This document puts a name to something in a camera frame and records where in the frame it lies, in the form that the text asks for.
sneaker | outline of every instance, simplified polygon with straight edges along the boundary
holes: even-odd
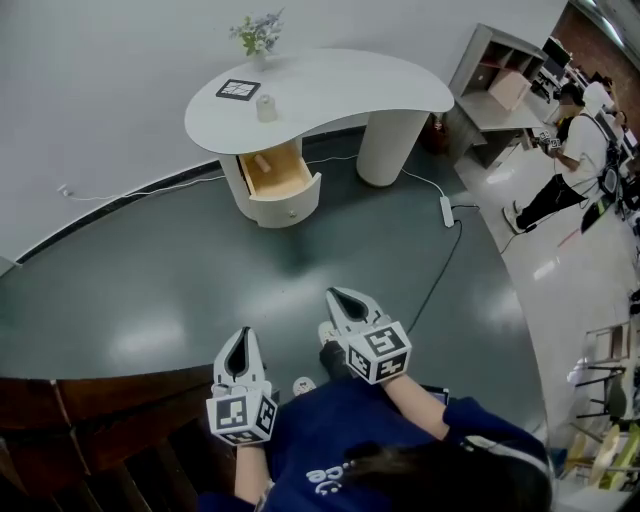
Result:
[[[503,208],[502,215],[504,215],[504,220],[507,221],[507,224],[509,224],[509,227],[511,228],[511,231],[513,231],[514,235],[520,235],[524,233],[524,229],[520,229],[518,227],[518,224],[516,223],[516,214],[513,211]]]
[[[322,322],[318,326],[318,338],[320,338],[320,344],[323,347],[328,341],[338,341],[338,331],[335,330],[335,326],[331,320]]]
[[[316,389],[315,383],[309,377],[300,377],[293,383],[293,395],[300,396]]]

person in white shirt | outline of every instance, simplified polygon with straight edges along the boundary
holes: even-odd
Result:
[[[616,141],[618,142],[618,146],[622,144],[622,139],[624,139],[624,134],[626,131],[627,125],[627,114],[625,114],[622,110],[618,110],[617,112],[613,112],[611,114],[604,115],[609,128],[616,136]]]
[[[608,76],[594,78],[584,90],[584,102],[591,117],[598,115],[600,109],[610,111],[617,108],[618,98],[613,80]]]
[[[596,121],[584,112],[582,93],[573,84],[565,85],[560,93],[560,104],[573,117],[564,146],[550,154],[557,162],[557,173],[536,195],[531,204],[520,210],[513,202],[513,210],[503,208],[505,220],[515,234],[543,217],[587,198],[582,194],[593,187],[607,160],[609,141]]]

white wall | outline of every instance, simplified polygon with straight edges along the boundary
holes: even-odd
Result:
[[[0,254],[212,159],[187,137],[198,89],[243,54],[228,27],[286,5],[279,52],[378,51],[448,83],[476,22],[542,45],[566,0],[0,0]]]

wooden drawer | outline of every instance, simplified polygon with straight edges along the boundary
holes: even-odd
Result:
[[[259,152],[271,166],[267,173],[254,161],[256,154],[238,157],[251,194],[251,213],[258,225],[283,228],[311,215],[318,206],[322,175],[311,177],[295,142]]]

white cable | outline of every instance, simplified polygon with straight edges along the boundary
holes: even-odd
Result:
[[[351,160],[352,158],[355,158],[357,156],[358,155],[352,155],[352,156],[346,156],[346,157],[330,156],[329,158],[325,158],[324,160],[315,160],[313,162],[307,162],[307,165],[309,165],[309,164],[320,164],[322,162],[328,162],[329,160]]]
[[[324,160],[315,160],[313,162],[307,162],[307,165],[309,165],[309,164],[319,164],[319,163],[322,163],[322,162],[328,162],[329,160],[351,160],[352,158],[356,158],[357,156],[358,155],[352,155],[352,156],[347,156],[347,157],[332,156],[332,157],[329,157],[329,158],[325,158]],[[204,181],[221,180],[221,179],[223,179],[225,177],[226,176],[216,176],[215,178],[203,178],[203,179],[199,179],[199,180],[190,181],[189,183],[183,183],[181,185],[174,185],[173,187],[159,188],[158,190],[153,190],[151,192],[133,192],[131,194],[125,194],[123,196],[76,197],[73,194],[65,194],[65,197],[68,197],[69,199],[73,199],[74,201],[109,201],[109,200],[113,200],[113,199],[124,199],[125,197],[133,197],[133,196],[150,196],[151,194],[155,194],[157,192],[165,192],[167,190],[173,190],[173,189],[176,189],[176,188],[190,187],[191,185],[195,185],[196,183],[202,183]]]
[[[201,178],[198,180],[190,181],[189,183],[182,183],[180,185],[174,185],[172,187],[159,188],[157,190],[152,190],[151,192],[132,192],[131,194],[124,194],[122,196],[107,196],[107,197],[75,197],[72,194],[65,195],[69,199],[73,199],[74,201],[108,201],[111,199],[124,199],[125,197],[133,197],[133,196],[150,196],[151,194],[156,194],[158,192],[165,192],[167,190],[173,190],[176,188],[184,188],[190,187],[191,185],[195,185],[196,183],[202,183],[205,181],[216,181],[226,178],[226,176],[216,176],[214,178]]]
[[[418,176],[418,175],[416,175],[416,174],[411,174],[410,172],[407,172],[407,171],[405,171],[404,169],[402,169],[402,172],[403,172],[403,173],[405,173],[405,174],[408,174],[409,176],[413,176],[414,178],[416,178],[416,179],[418,179],[418,180],[421,180],[421,181],[424,181],[424,182],[426,182],[426,183],[429,183],[430,185],[433,185],[434,187],[436,187],[436,188],[440,191],[440,195],[441,195],[442,197],[446,197],[446,196],[444,195],[444,192],[442,191],[442,189],[441,189],[441,188],[440,188],[436,183],[434,183],[433,181],[429,181],[428,179],[423,178],[422,176]]]

